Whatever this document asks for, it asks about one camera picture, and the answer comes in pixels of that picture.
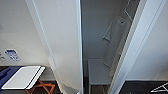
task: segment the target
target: floor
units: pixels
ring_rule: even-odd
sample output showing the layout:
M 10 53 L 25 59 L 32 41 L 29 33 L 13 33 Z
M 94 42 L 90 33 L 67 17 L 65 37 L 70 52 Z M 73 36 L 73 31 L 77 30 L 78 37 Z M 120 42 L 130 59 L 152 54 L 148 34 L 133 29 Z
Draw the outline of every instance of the floor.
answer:
M 61 94 L 58 88 L 58 85 L 55 81 L 44 81 L 44 83 L 52 83 L 55 84 L 55 89 L 53 94 Z M 25 90 L 2 90 L 0 94 L 27 94 Z M 47 94 L 47 92 L 43 88 L 37 88 L 33 94 Z
M 166 81 L 127 81 L 119 94 L 168 94 L 168 92 L 151 93 L 150 91 L 167 83 Z
M 87 79 L 84 81 L 85 93 L 88 94 L 88 83 Z M 52 83 L 55 84 L 56 87 L 54 89 L 53 94 L 61 94 L 58 88 L 58 85 L 55 81 L 44 81 L 44 83 Z M 154 88 L 167 83 L 166 81 L 126 81 L 124 86 L 122 87 L 119 94 L 168 94 L 168 92 L 159 92 L 159 93 L 151 93 L 150 91 Z M 100 85 L 92 86 L 91 94 L 107 94 L 103 92 L 103 88 Z M 0 94 L 27 94 L 25 90 L 2 90 Z M 37 88 L 33 94 L 47 94 L 47 92 L 43 88 Z
M 168 94 L 168 92 L 151 93 L 150 91 L 167 83 L 168 81 L 126 81 L 119 94 Z M 88 92 L 88 79 L 84 78 L 85 93 Z M 91 94 L 107 94 L 101 85 L 93 85 Z

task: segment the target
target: door frame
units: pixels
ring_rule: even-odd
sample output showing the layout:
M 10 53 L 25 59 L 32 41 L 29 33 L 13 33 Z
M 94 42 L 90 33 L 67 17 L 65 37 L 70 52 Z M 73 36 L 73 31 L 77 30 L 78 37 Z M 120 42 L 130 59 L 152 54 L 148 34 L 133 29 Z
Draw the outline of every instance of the door frame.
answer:
M 108 94 L 118 94 L 167 0 L 140 0 Z

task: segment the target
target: wall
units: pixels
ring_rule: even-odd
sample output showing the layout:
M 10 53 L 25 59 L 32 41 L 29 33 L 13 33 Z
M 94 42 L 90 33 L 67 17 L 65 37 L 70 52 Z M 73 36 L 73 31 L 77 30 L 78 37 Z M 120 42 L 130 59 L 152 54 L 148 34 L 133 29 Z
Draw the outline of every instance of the wall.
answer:
M 20 61 L 11 61 L 5 54 L 7 49 L 14 49 Z M 0 52 L 6 61 L 0 60 L 1 66 L 43 65 L 48 66 L 48 59 L 41 44 L 36 28 L 24 0 L 0 1 Z M 42 79 L 54 79 L 46 69 Z
M 103 35 L 120 11 L 121 0 L 81 0 L 81 6 L 83 59 L 102 59 L 109 44 Z
M 127 80 L 168 81 L 168 1 L 136 59 Z

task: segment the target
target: white door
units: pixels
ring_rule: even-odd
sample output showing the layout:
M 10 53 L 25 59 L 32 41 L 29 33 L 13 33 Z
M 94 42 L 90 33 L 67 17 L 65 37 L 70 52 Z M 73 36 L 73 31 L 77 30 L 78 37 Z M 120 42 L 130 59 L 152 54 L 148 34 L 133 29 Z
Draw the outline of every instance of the white door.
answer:
M 118 94 L 167 0 L 140 0 L 109 94 Z
M 26 0 L 59 88 L 83 94 L 80 0 Z

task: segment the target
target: chair leg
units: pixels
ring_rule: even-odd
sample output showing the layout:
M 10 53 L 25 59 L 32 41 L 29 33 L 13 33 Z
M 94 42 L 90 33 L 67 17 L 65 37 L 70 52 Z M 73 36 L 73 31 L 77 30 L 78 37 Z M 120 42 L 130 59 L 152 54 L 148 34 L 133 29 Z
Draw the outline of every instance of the chair leg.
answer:
M 32 89 L 30 89 L 30 90 L 26 90 L 26 92 L 27 92 L 28 94 L 33 94 L 34 90 L 35 90 L 37 87 L 43 87 L 43 88 L 45 89 L 45 91 L 46 91 L 48 94 L 52 94 L 52 93 L 53 93 L 54 88 L 55 88 L 55 85 L 54 85 L 54 84 L 51 84 L 51 83 L 45 84 L 45 83 L 43 83 L 40 79 L 38 79 L 38 82 L 39 82 L 40 84 L 35 85 L 35 86 L 34 86 Z

